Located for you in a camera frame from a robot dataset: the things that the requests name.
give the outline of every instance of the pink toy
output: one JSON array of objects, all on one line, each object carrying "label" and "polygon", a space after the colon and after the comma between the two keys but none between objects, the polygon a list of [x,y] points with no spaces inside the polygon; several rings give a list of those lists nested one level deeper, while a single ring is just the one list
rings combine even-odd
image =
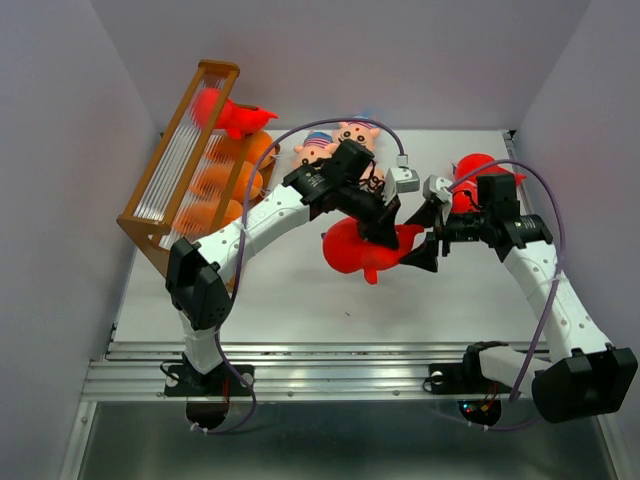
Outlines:
[{"label": "pink toy", "polygon": [[349,138],[373,152],[375,139],[380,135],[380,129],[366,122],[367,117],[356,116],[353,121],[340,122],[340,130],[331,132],[331,137],[335,143],[343,142]]},{"label": "pink toy", "polygon": [[293,168],[313,163],[320,158],[331,158],[336,148],[338,148],[338,144],[332,143],[331,137],[326,133],[309,132],[302,145],[293,148],[293,151],[296,152]]},{"label": "pink toy", "polygon": [[[217,88],[205,88],[196,96],[191,105],[191,116],[193,123],[198,127],[204,128],[207,124],[219,95],[220,90]],[[229,137],[240,140],[249,133],[262,130],[272,118],[278,118],[278,116],[260,107],[255,109],[238,107],[227,98],[218,117],[216,128],[225,129]]]}]

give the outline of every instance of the pink pig toy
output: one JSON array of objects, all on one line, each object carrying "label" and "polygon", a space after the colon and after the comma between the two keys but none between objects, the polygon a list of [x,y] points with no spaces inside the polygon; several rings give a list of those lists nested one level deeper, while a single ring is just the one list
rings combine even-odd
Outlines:
[{"label": "pink pig toy", "polygon": [[296,152],[293,168],[313,163],[320,158],[331,158],[336,148],[338,148],[338,144],[332,143],[331,137],[326,133],[309,132],[302,145],[293,148],[293,151]]},{"label": "pink pig toy", "polygon": [[375,138],[380,135],[380,129],[367,123],[367,117],[359,115],[353,117],[350,122],[340,122],[340,129],[331,132],[331,138],[339,143],[349,138],[373,152]]}]

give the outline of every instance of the red toy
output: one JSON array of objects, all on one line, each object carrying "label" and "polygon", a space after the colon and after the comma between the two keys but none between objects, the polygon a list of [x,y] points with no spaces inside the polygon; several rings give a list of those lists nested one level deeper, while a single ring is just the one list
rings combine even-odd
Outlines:
[{"label": "red toy", "polygon": [[[462,177],[464,177],[466,174],[471,173],[476,168],[480,168],[482,165],[486,165],[487,163],[491,163],[494,161],[495,159],[493,157],[491,157],[490,155],[485,155],[484,153],[472,153],[471,155],[467,155],[466,157],[464,157],[462,160],[458,162],[458,165],[456,166],[456,170],[454,172],[455,179],[459,180]],[[485,170],[482,170],[482,172],[480,172],[479,175],[482,175],[483,173],[511,173],[511,172],[509,172],[508,170],[505,170],[502,167],[492,166],[492,167],[486,168]],[[521,173],[516,173],[514,175],[516,177],[516,186],[519,186],[520,183],[522,183],[522,180],[527,178],[526,175],[523,175]],[[477,175],[474,175],[469,180],[471,180],[473,183],[476,183],[476,176]]]},{"label": "red toy", "polygon": [[453,199],[451,200],[451,213],[469,213],[478,211],[475,207],[475,205],[478,205],[478,187],[474,182],[471,180],[462,182],[454,188],[451,193],[453,193]]},{"label": "red toy", "polygon": [[424,229],[418,225],[396,225],[400,248],[392,250],[363,240],[358,224],[347,217],[333,225],[322,241],[322,253],[331,268],[340,273],[364,270],[367,283],[378,283],[378,272],[398,265],[400,258],[413,249],[413,241]]},{"label": "red toy", "polygon": [[[220,90],[217,88],[205,88],[191,104],[193,123],[201,129],[207,124],[219,95]],[[220,112],[220,117],[218,117],[216,128],[225,129],[229,137],[234,140],[240,140],[249,133],[256,133],[262,130],[272,118],[278,118],[278,116],[260,107],[238,107],[227,98],[224,107],[222,107],[222,112]]]}]

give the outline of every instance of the gray wall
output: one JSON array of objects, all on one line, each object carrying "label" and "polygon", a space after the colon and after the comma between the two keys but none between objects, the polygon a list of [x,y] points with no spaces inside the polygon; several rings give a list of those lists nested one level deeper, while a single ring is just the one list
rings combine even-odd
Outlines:
[{"label": "gray wall", "polygon": [[132,251],[151,119],[88,0],[0,7],[0,477],[56,478]]},{"label": "gray wall", "polygon": [[290,127],[370,111],[394,127],[514,128],[588,0],[92,0],[164,128],[201,58]]},{"label": "gray wall", "polygon": [[[594,0],[516,136],[554,187],[567,224],[567,271],[594,319],[640,355],[640,3]],[[536,203],[548,204],[536,190]],[[619,421],[640,452],[640,380]],[[640,474],[640,459],[633,455]]]}]

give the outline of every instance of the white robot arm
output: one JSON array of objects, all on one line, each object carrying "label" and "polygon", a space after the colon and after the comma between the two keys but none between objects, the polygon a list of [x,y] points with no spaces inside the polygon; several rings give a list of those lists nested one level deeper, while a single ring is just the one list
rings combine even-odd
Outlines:
[{"label": "white robot arm", "polygon": [[[435,177],[425,182],[427,201],[410,221],[433,226],[434,233],[405,263],[437,271],[440,241],[443,255],[449,253],[452,242],[484,241],[496,250],[537,318],[557,280],[543,330],[551,362],[532,358],[518,389],[533,398],[549,422],[617,411],[637,370],[637,360],[630,349],[616,349],[598,328],[564,272],[555,277],[557,254],[551,234],[537,215],[520,215],[513,176],[478,176],[479,213],[450,215],[448,186],[448,180]],[[479,343],[467,350],[457,378],[465,378],[468,384],[484,379],[513,387],[524,360],[524,353],[506,344]],[[435,379],[434,392],[448,390],[446,376]],[[449,372],[449,379],[453,378],[456,375]]]}]

